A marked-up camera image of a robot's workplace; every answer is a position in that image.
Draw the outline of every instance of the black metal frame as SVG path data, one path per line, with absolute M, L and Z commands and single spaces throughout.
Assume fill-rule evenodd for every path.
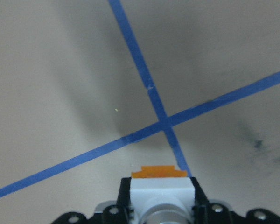
M 190 178 L 195 187 L 193 224 L 280 224 L 280 217 L 265 209 L 250 210 L 241 217 L 220 203 L 210 203 L 195 177 Z M 133 211 L 130 210 L 131 178 L 121 179 L 117 203 L 95 213 L 90 219 L 77 212 L 61 215 L 52 224 L 129 224 Z

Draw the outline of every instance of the screw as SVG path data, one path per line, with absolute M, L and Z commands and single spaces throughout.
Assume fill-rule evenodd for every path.
M 78 216 L 72 216 L 69 218 L 69 223 L 76 223 L 77 221 L 79 221 L 79 217 Z
M 129 215 L 130 215 L 130 219 L 134 219 L 135 218 L 134 210 L 130 210 Z
M 215 212 L 222 212 L 222 211 L 223 211 L 222 206 L 219 205 L 219 204 L 214 204 L 211 208 L 212 208 Z
M 266 219 L 266 215 L 265 213 L 263 213 L 262 211 L 256 211 L 254 213 L 254 216 L 260 220 L 265 220 Z
M 115 215 L 119 212 L 118 208 L 116 207 L 112 207 L 109 209 L 109 212 L 112 214 L 112 215 Z

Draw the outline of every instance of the blue tape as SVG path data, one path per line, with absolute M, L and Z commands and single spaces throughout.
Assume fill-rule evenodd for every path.
M 132 31 L 132 28 L 128 22 L 126 13 L 119 0 L 109 0 L 109 3 L 111 5 L 113 13 L 116 17 L 120 30 L 123 34 L 123 37 L 126 41 L 126 44 L 130 50 L 134 63 L 136 64 L 136 67 L 141 76 L 142 82 L 147 89 L 147 93 L 148 93 L 150 101 L 154 107 L 154 111 L 157 114 L 157 117 L 163 126 L 163 130 L 165 132 L 167 140 L 174 152 L 175 158 L 177 160 L 177 164 L 179 165 L 180 169 L 187 170 L 188 174 L 191 175 L 190 169 L 183 156 L 181 147 L 178 143 L 174 130 L 170 126 L 170 123 L 168 122 L 168 117 L 165 112 L 160 95 L 155 87 L 154 81 L 153 81 L 152 76 L 149 72 L 149 69 L 146 65 L 143 54 L 137 43 L 137 40 Z
M 128 24 L 128 21 L 126 19 L 126 16 L 124 14 L 124 11 L 122 9 L 122 6 L 121 6 L 120 2 L 118 0 L 109 0 L 109 2 L 111 4 L 113 10 L 115 10 L 116 12 L 119 13 L 116 16 L 116 18 L 119 17 L 118 18 L 119 23 L 120 23 L 121 20 L 123 20 L 120 15 L 122 15 L 122 14 L 124 15 L 125 20 L 123 20 L 122 22 L 125 24 L 125 26 L 126 25 L 128 26 L 128 29 L 131 32 L 129 35 L 133 36 L 132 30 L 131 30 L 131 28 Z M 144 58 L 143 58 L 141 52 L 140 52 L 140 55 L 141 55 L 140 58 L 142 58 L 141 60 L 133 55 L 133 58 L 136 57 L 137 63 L 139 63 L 139 62 L 143 63 L 144 62 Z M 25 187 L 28 187 L 32 184 L 35 184 L 35 183 L 40 182 L 42 180 L 45 180 L 49 177 L 57 175 L 57 174 L 59 174 L 61 172 L 64 172 L 68 169 L 71 169 L 75 166 L 78 166 L 78 165 L 81 165 L 85 162 L 96 159 L 96 158 L 98 158 L 102 155 L 105 155 L 105 154 L 109 153 L 109 152 L 112 152 L 114 150 L 117 150 L 119 148 L 127 146 L 131 143 L 138 142 L 138 141 L 140 141 L 144 138 L 147 138 L 147 137 L 149 137 L 153 134 L 156 134 L 156 133 L 158 133 L 162 130 L 164 131 L 164 133 L 165 133 L 165 135 L 168 139 L 168 142 L 173 149 L 173 152 L 175 154 L 175 157 L 176 157 L 176 160 L 177 160 L 177 163 L 178 163 L 179 167 L 183 170 L 187 170 L 189 175 L 191 175 L 191 172 L 190 172 L 189 167 L 188 167 L 188 165 L 185 161 L 182 150 L 179 146 L 178 140 L 176 138 L 176 135 L 175 135 L 172 127 L 176 126 L 178 124 L 181 124 L 185 121 L 188 121 L 190 119 L 193 119 L 193 118 L 195 118 L 195 117 L 197 117 L 201 114 L 212 111 L 212 110 L 214 110 L 216 108 L 219 108 L 221 106 L 230 104 L 234 101 L 237 101 L 239 99 L 245 98 L 247 96 L 250 96 L 252 94 L 258 93 L 260 91 L 263 91 L 265 89 L 268 89 L 270 87 L 273 87 L 275 85 L 280 84 L 280 72 L 278 72 L 278 73 L 273 74 L 269 77 L 261 79 L 261 80 L 255 82 L 251 85 L 248 85 L 248 86 L 245 86 L 245 87 L 240 88 L 238 90 L 227 93 L 223 96 L 220 96 L 220 97 L 218 97 L 218 98 L 216 98 L 216 99 L 214 99 L 210 102 L 199 105 L 197 107 L 189 108 L 187 110 L 184 110 L 184 111 L 182 111 L 180 113 L 177 113 L 177 114 L 168 118 L 166 116 L 165 110 L 164 110 L 163 105 L 161 103 L 161 99 L 160 99 L 159 94 L 158 94 L 158 92 L 157 92 L 157 90 L 154 86 L 154 83 L 153 83 L 151 77 L 150 77 L 150 74 L 149 74 L 149 71 L 148 71 L 147 67 L 143 68 L 143 67 L 137 65 L 137 68 L 138 68 L 138 70 L 140 70 L 139 73 L 142 74 L 141 75 L 142 81 L 143 81 L 144 85 L 146 86 L 146 88 L 148 89 L 148 94 L 149 94 L 149 96 L 152 100 L 153 105 L 156 104 L 156 105 L 154 105 L 154 109 L 156 110 L 156 112 L 158 111 L 158 113 L 159 113 L 159 118 L 161 118 L 160 122 L 154 123 L 154 124 L 152 124 L 152 125 L 150 125 L 146 128 L 143 128 L 143 129 L 141 129 L 141 130 L 139 130 L 135 133 L 132 133 L 130 135 L 127 135 L 125 137 L 122 137 L 120 139 L 112 141 L 110 143 L 107 143 L 103 146 L 95 148 L 95 149 L 93 149 L 89 152 L 86 152 L 84 154 L 76 156 L 76 157 L 74 157 L 72 159 L 69 159 L 65 162 L 59 163 L 59 164 L 57 164 L 53 167 L 50 167 L 46 170 L 43 170 L 43 171 L 39 172 L 37 174 L 31 175 L 31 176 L 26 177 L 22 180 L 19 180 L 17 182 L 9 184 L 9 185 L 0 189 L 0 198 L 6 196 L 8 194 L 11 194 L 13 192 L 16 192 L 18 190 L 21 190 Z
M 130 134 L 128 136 L 122 137 L 120 139 L 117 139 L 115 141 L 109 142 L 103 146 L 100 146 L 98 148 L 95 148 L 91 151 L 88 151 L 86 153 L 83 153 L 81 155 L 78 155 L 72 159 L 69 159 L 67 161 L 64 161 L 62 163 L 59 163 L 55 166 L 52 166 L 48 169 L 45 169 L 39 173 L 33 174 L 31 176 L 28 176 L 22 180 L 19 180 L 17 182 L 14 182 L 12 184 L 9 184 L 3 188 L 0 189 L 0 198 L 4 197 L 8 194 L 11 194 L 13 192 L 16 192 L 18 190 L 21 190 L 25 187 L 28 187 L 32 184 L 38 183 L 42 180 L 45 180 L 49 177 L 55 176 L 59 173 L 62 173 L 68 169 L 74 168 L 75 166 L 81 165 L 85 162 L 94 160 L 102 155 L 105 155 L 107 153 L 110 153 L 114 150 L 117 150 L 119 148 L 122 148 L 124 146 L 127 146 L 131 143 L 140 141 L 144 138 L 147 138 L 153 134 L 156 134 L 160 132 L 161 125 L 160 123 L 152 124 L 146 128 L 143 128 L 133 134 Z
M 235 91 L 232 91 L 230 93 L 227 93 L 225 95 L 222 95 L 210 102 L 179 112 L 169 117 L 168 119 L 172 126 L 176 126 L 185 121 L 198 117 L 199 115 L 217 109 L 221 106 L 230 104 L 239 99 L 248 97 L 250 95 L 253 95 L 278 84 L 280 84 L 280 72 L 263 78 L 255 83 L 252 83 Z
M 192 173 L 188 167 L 187 161 L 183 155 L 182 149 L 179 145 L 179 142 L 177 140 L 177 137 L 176 137 L 174 131 L 170 127 L 168 129 L 164 129 L 164 132 L 165 132 L 168 142 L 173 150 L 174 156 L 177 161 L 177 165 L 179 166 L 179 168 L 181 170 L 186 170 L 188 172 L 188 176 L 191 177 Z
M 251 85 L 245 86 L 238 90 L 227 93 L 223 96 L 220 96 L 208 103 L 201 104 L 197 107 L 189 108 L 185 111 L 177 113 L 177 114 L 169 117 L 168 120 L 172 126 L 176 126 L 185 121 L 198 117 L 201 114 L 207 113 L 211 110 L 214 110 L 214 109 L 224 106 L 226 104 L 230 104 L 234 101 L 237 101 L 239 99 L 245 98 L 252 94 L 258 93 L 262 90 L 268 89 L 268 88 L 273 87 L 278 84 L 280 84 L 280 72 L 273 74 L 269 77 L 266 77 L 264 79 L 261 79 Z M 37 174 L 26 177 L 20 181 L 12 183 L 10 185 L 7 185 L 0 189 L 0 198 L 6 196 L 8 194 L 11 194 L 13 192 L 16 192 L 18 190 L 21 190 L 25 187 L 28 187 L 34 183 L 40 182 L 49 177 L 57 175 L 61 172 L 64 172 L 64 171 L 71 169 L 75 166 L 78 166 L 82 163 L 96 159 L 96 158 L 98 158 L 104 154 L 107 154 L 109 152 L 112 152 L 116 149 L 127 146 L 131 143 L 135 143 L 140 140 L 143 140 L 144 138 L 147 138 L 153 134 L 156 134 L 156 133 L 162 131 L 163 129 L 164 129 L 163 124 L 161 124 L 160 122 L 154 123 L 135 133 L 127 135 L 126 137 L 123 137 L 123 138 L 120 138 L 113 142 L 107 143 L 107 144 L 105 144 L 101 147 L 98 147 L 96 149 L 93 149 L 87 153 L 81 154 L 75 158 L 62 162 L 58 165 L 55 165 L 51 168 L 48 168 L 44 171 L 37 173 Z M 179 166 L 181 167 L 181 169 L 187 170 L 187 168 L 185 166 L 186 162 L 183 161 L 184 156 L 182 155 L 182 151 L 180 150 L 178 141 L 176 141 L 174 139 L 174 136 L 172 136 L 172 134 L 170 133 L 170 130 L 167 131 L 165 129 L 164 131 L 165 131 L 165 134 L 167 132 L 169 133 L 169 134 L 166 134 L 167 136 L 171 136 L 171 137 L 169 137 L 168 141 L 169 141 L 171 147 L 175 149 L 174 154 L 175 154 L 176 158 L 178 158 Z

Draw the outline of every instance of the white plastic part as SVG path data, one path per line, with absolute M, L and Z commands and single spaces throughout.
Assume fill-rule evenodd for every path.
M 195 188 L 188 177 L 132 178 L 130 198 L 135 213 L 132 223 L 137 224 L 150 208 L 160 204 L 181 208 L 191 220 Z

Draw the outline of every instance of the orange part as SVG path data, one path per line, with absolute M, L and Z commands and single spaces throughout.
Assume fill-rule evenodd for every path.
M 186 171 L 175 170 L 174 166 L 142 166 L 141 171 L 132 173 L 132 178 L 187 177 Z

